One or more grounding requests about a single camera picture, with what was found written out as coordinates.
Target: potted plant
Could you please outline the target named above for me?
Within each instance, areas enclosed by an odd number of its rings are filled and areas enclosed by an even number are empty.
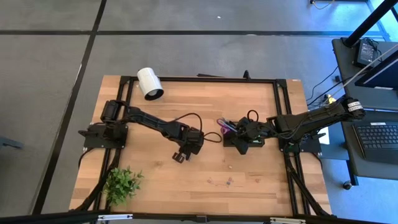
[[[126,203],[127,196],[132,198],[136,194],[136,189],[140,189],[139,184],[143,177],[142,171],[136,174],[130,171],[130,167],[127,169],[114,168],[104,186],[103,192],[106,194],[106,200],[111,206]]]

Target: wooden tabletop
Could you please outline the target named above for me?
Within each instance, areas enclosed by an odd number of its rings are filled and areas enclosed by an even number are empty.
[[[116,99],[119,80],[120,76],[103,78],[93,122],[100,121],[105,101]],[[131,106],[166,121],[187,113],[198,113],[203,120],[204,133],[220,133],[217,118],[237,121],[249,110],[256,110],[259,120],[265,121],[267,117],[277,114],[271,84],[162,82],[162,86],[164,96],[146,101],[138,82],[134,82]],[[287,86],[293,114],[307,111],[301,81],[287,80]],[[284,105],[282,91],[280,100]],[[180,121],[199,127],[195,116]],[[264,147],[249,148],[244,156],[234,147],[205,141],[198,155],[192,155],[190,161],[179,164],[172,159],[173,153],[179,149],[177,144],[139,124],[128,125],[128,139],[119,167],[142,170],[145,178],[137,195],[126,205],[113,207],[112,211],[292,215],[286,170],[277,139],[266,139]],[[70,208],[79,206],[97,184],[103,155],[103,149],[95,149],[83,158]],[[330,212],[319,161],[312,154],[301,153],[300,156],[306,186],[323,209]],[[296,186],[299,211],[302,211],[299,192]]]

